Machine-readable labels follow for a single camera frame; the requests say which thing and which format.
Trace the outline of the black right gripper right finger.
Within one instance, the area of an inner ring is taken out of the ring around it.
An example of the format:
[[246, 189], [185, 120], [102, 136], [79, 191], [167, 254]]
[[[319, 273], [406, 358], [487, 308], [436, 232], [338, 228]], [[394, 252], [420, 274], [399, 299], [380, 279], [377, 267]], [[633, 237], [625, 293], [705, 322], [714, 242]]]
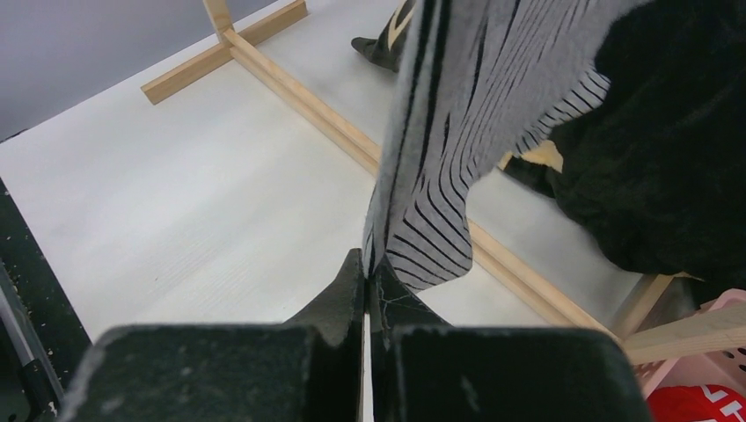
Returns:
[[578, 327], [457, 327], [383, 260], [368, 285], [377, 421], [648, 421], [631, 366]]

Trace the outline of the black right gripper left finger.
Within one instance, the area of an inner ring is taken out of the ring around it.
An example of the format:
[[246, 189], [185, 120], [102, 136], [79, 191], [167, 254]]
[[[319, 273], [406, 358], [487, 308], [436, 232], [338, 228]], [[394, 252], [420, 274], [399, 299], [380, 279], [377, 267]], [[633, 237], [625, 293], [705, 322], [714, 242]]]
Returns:
[[85, 354], [62, 421], [357, 421], [364, 277], [334, 280], [281, 324], [139, 324]]

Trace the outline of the red underwear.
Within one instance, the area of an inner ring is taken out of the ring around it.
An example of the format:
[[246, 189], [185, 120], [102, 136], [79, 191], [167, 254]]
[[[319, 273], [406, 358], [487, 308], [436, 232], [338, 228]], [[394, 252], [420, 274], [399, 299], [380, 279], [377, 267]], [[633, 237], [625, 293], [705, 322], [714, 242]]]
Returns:
[[647, 405], [660, 422], [745, 422], [745, 397], [720, 385], [659, 388]]

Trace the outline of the grey striped underwear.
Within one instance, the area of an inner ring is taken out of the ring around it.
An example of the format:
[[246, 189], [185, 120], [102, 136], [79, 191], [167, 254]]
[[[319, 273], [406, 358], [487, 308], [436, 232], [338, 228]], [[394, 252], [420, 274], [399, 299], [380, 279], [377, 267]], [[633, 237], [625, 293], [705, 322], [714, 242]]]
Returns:
[[466, 199], [508, 152], [598, 108], [594, 63], [634, 1], [419, 1], [406, 34], [362, 263], [412, 291], [472, 268]]

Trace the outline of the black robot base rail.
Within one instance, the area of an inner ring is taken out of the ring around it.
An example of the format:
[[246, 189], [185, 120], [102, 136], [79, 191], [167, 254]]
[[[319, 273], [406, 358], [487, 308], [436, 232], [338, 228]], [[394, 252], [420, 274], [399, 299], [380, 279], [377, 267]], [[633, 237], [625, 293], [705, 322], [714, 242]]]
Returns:
[[1, 188], [1, 419], [56, 421], [91, 346], [24, 216]]

